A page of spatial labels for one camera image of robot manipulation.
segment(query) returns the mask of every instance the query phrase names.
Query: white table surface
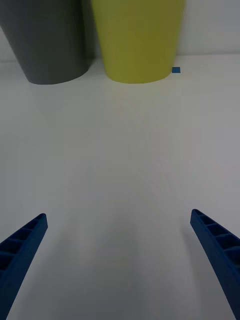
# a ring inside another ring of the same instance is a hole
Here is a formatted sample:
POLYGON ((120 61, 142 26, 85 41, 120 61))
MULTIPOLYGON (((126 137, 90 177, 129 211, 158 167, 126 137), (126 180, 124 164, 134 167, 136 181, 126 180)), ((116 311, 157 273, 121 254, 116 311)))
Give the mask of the white table surface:
POLYGON ((234 319, 189 222, 240 237, 240 55, 175 65, 39 86, 0 64, 0 241, 49 225, 8 320, 234 319))

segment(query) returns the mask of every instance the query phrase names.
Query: plastic container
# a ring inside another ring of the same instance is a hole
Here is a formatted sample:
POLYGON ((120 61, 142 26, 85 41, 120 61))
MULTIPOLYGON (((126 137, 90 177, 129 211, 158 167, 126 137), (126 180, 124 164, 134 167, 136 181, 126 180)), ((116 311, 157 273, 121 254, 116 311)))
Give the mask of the plastic container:
POLYGON ((66 82, 88 70, 81 0, 0 0, 0 25, 31 83, 66 82))
POLYGON ((185 0, 92 0, 107 75, 157 81, 172 72, 185 0))

